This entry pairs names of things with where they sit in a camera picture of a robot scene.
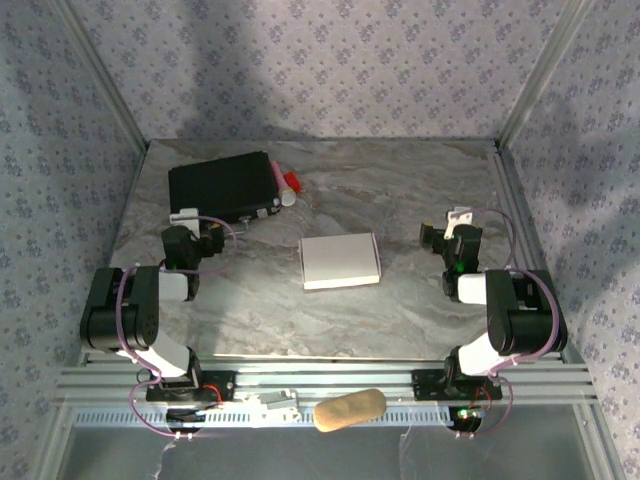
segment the glass panel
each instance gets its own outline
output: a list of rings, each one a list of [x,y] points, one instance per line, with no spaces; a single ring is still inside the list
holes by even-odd
[[[191,442],[142,428],[77,428],[64,480],[590,479],[573,410],[515,407],[495,434],[456,439],[442,427],[216,430]]]

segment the red wire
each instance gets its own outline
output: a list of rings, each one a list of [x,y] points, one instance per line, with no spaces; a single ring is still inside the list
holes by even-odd
[[[476,396],[473,397],[473,401],[469,404],[469,406],[467,408],[471,408],[476,404],[476,402],[478,401],[478,396],[479,395],[480,395],[480,389],[476,388]]]
[[[491,395],[489,394],[489,390],[487,390],[485,387],[480,387],[480,390],[484,392],[484,394],[487,396],[487,399],[489,400],[489,406],[485,410],[485,412],[488,412],[489,410],[491,410],[491,403],[492,403]]]
[[[216,392],[216,395],[218,396],[218,403],[222,403],[223,402],[222,395],[220,394],[220,390],[214,384],[207,383],[207,384],[203,385],[202,388],[208,388],[209,390],[213,390],[214,392]]]
[[[498,430],[498,428],[500,428],[502,426],[502,424],[506,421],[507,417],[509,416],[509,413],[511,413],[511,409],[513,407],[513,386],[511,385],[511,383],[509,382],[509,380],[507,380],[504,377],[500,377],[498,375],[492,377],[492,379],[495,381],[499,381],[500,383],[504,383],[507,386],[507,389],[509,391],[509,402],[507,403],[507,409],[505,410],[504,414],[502,415],[502,417],[500,417],[500,420],[498,420],[498,422],[493,425],[492,427],[490,427],[488,430],[482,431],[482,432],[478,432],[478,433],[470,433],[470,432],[456,432],[456,437],[460,436],[460,435],[464,435],[468,438],[474,438],[477,436],[484,436],[484,435],[489,435],[493,432],[495,432],[496,430]]]

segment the metal frame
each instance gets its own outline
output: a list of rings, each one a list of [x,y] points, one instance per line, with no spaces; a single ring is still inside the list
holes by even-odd
[[[116,84],[111,78],[107,67],[93,46],[91,37],[75,9],[69,4],[68,0],[49,0],[49,5],[60,18],[69,36],[69,41],[85,64],[87,71],[93,78],[106,104],[113,112],[116,121],[122,127],[127,139],[138,149],[140,154],[144,154],[147,150],[144,136],[140,128],[138,128],[138,124],[129,107],[127,107],[126,102],[118,91],[118,87],[116,87]]]
[[[516,224],[520,240],[516,262],[525,268],[544,268],[535,231],[528,222],[528,207],[520,193],[519,178],[508,150],[503,154],[492,156],[488,163],[500,203]],[[442,361],[214,355],[202,356],[201,362],[205,369],[237,371],[237,397],[295,389],[300,408],[307,416],[319,401],[372,386],[380,388],[389,399],[390,415],[380,426],[406,425],[407,422],[433,424],[429,423],[434,421],[433,415],[437,417],[442,409],[436,402],[413,400],[410,373],[414,369],[442,368]],[[138,425],[126,410],[128,394],[139,370],[137,366],[100,353],[82,353],[77,365],[62,371],[56,395],[58,406],[50,413],[46,440],[33,470],[35,480],[55,478],[60,471],[74,425],[117,427],[122,426],[122,422],[127,426]],[[624,477],[587,366],[572,345],[562,355],[549,354],[535,364],[518,365],[503,373],[513,383],[516,405],[571,405],[595,478]],[[506,401],[495,403],[504,405]],[[464,402],[447,405],[464,405]],[[141,408],[151,420],[161,418],[158,413],[166,411],[166,407],[145,408],[142,404]],[[237,417],[211,417],[206,427],[247,426],[246,417],[241,417],[247,413],[242,406],[233,406],[225,412]],[[420,413],[422,417],[410,416]],[[309,418],[306,418],[303,426],[308,424]]]
[[[502,127],[498,137],[501,148],[509,147],[527,122],[558,62],[569,48],[573,37],[594,3],[595,0],[567,0],[527,83]]]
[[[516,252],[517,264],[528,269],[547,269],[542,256],[543,250],[533,225],[533,217],[522,194],[522,183],[508,146],[502,145],[499,154],[493,155],[489,163],[492,178],[497,186],[500,205],[516,225],[519,240]],[[562,358],[568,365],[584,365],[584,360],[571,340],[562,352]],[[574,404],[573,410],[595,478],[605,480],[624,478],[625,473],[620,458],[616,453],[599,404],[577,403]]]

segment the red cap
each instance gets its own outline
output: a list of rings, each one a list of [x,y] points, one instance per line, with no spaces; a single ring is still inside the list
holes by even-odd
[[[300,193],[300,191],[302,190],[302,188],[300,187],[300,182],[298,181],[298,177],[296,177],[295,173],[285,173],[284,181],[287,182],[287,185],[289,185],[294,192]]]

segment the beige sponge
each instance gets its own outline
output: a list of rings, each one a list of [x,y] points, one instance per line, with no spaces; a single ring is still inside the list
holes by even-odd
[[[313,424],[321,432],[333,432],[384,415],[387,399],[376,389],[350,393],[319,403],[313,409]]]

